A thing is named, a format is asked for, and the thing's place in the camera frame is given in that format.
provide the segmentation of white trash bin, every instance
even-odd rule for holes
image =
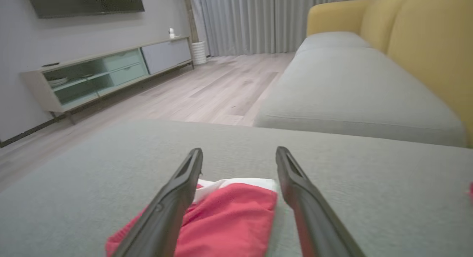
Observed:
[[[204,41],[199,41],[198,43],[192,43],[192,57],[193,57],[194,65],[202,65],[207,62]]]

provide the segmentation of red fabric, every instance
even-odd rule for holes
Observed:
[[[217,189],[184,215],[174,256],[263,256],[277,194],[244,183]],[[111,256],[143,211],[107,240]]]
[[[473,203],[473,182],[470,183],[470,198],[471,198],[472,203]]]

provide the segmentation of baseboard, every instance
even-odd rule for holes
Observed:
[[[51,124],[54,124],[55,122],[61,120],[61,119],[64,119],[66,118],[65,115],[60,115],[58,117],[56,117],[55,119],[51,119],[47,122],[44,122],[43,124],[39,125],[39,126],[36,126],[32,129],[28,129],[27,131],[21,133],[21,134],[18,134],[17,136],[13,137],[13,138],[10,138],[10,139],[7,139],[6,141],[0,141],[0,148],[3,148],[9,144],[12,144],[13,142],[15,141],[19,141],[20,139],[30,135],[30,134],[33,134],[35,132],[37,132],[38,130],[40,129],[44,129],[45,127],[51,125]]]

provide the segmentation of wall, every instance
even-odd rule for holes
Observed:
[[[20,72],[163,40],[169,27],[189,34],[184,0],[143,4],[143,13],[40,20],[29,0],[0,0],[0,139],[51,119],[23,85]]]

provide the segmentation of drawer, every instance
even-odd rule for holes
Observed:
[[[112,80],[113,85],[117,86],[130,80],[134,80],[135,78],[142,77],[146,74],[147,73],[143,65],[138,64],[134,65],[133,67],[124,68],[123,70],[110,73],[110,79]]]
[[[127,65],[136,64],[142,61],[139,50],[132,50],[125,53],[116,54],[103,58],[103,65],[107,71],[117,70],[126,67]]]

